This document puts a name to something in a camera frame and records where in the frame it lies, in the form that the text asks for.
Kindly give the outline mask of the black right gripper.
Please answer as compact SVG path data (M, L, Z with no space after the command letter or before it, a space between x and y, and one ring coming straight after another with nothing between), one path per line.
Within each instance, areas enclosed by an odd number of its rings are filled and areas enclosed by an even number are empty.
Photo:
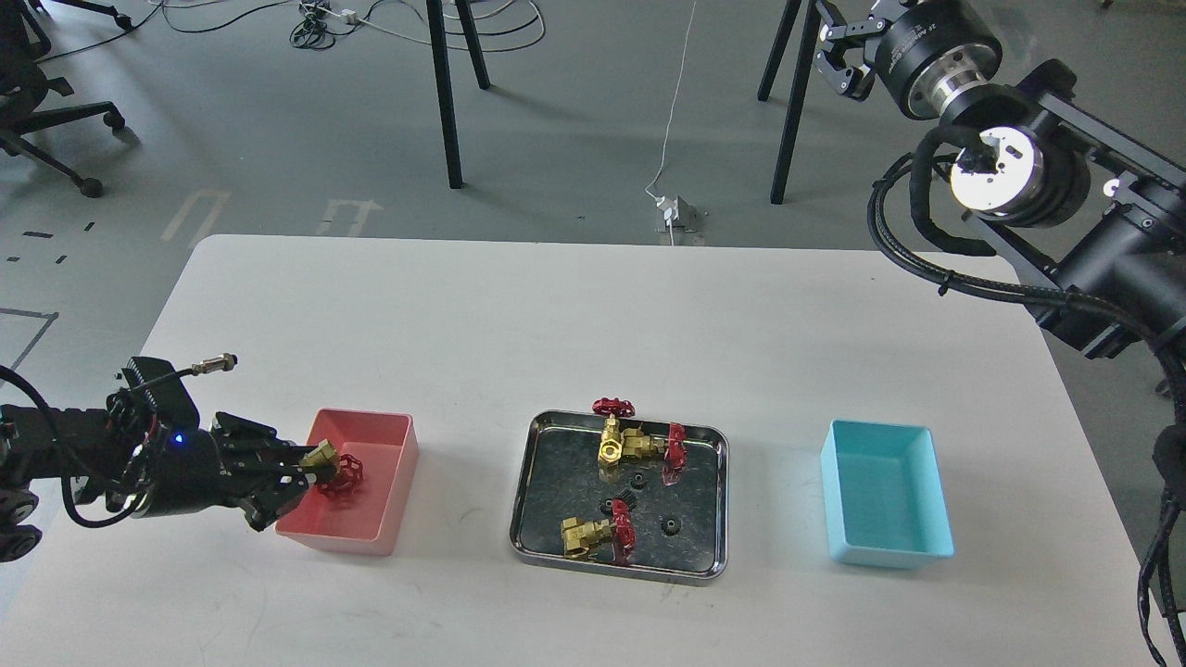
M821 25L814 66L839 96L863 101L881 80L905 117L940 117L955 97L999 71L1003 46L965 1L876 1L848 23L831 1L814 1ZM856 65L852 50L871 42Z

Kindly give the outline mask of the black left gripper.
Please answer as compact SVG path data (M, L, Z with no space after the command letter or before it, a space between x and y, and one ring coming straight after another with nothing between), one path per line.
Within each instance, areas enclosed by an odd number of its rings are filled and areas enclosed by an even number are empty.
M310 491L312 477L298 463L313 450L281 439L266 423L216 412L211 428L167 436L139 516L237 508L246 523L262 532Z

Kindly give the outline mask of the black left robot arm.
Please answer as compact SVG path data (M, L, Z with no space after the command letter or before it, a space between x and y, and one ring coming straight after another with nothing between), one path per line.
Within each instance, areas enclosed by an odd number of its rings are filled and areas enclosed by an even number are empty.
M183 380L231 371L237 358L176 368L165 358L130 358L125 386L98 409L52 409L32 385L4 368L4 383L30 400L4 405L4 561L42 542L28 525L39 504L36 479L59 482L64 510L81 527L130 517L165 517L237 508L262 531L295 510L313 488L352 483L329 443L298 445L264 423L219 412L209 428Z

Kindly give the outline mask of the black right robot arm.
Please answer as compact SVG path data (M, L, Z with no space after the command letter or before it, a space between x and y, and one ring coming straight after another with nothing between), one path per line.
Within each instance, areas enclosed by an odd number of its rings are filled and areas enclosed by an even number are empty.
M1085 358L1142 343L1173 418L1152 459L1159 523L1139 568L1139 625L1160 610L1182 660L1168 572L1182 521L1182 167L1073 101L1076 75L1051 59L1018 84L994 81L1003 47L965 1L876 1L848 21L812 2L814 66L863 100L873 81L912 120L933 122L874 182L865 223L890 261L938 292L1028 309Z

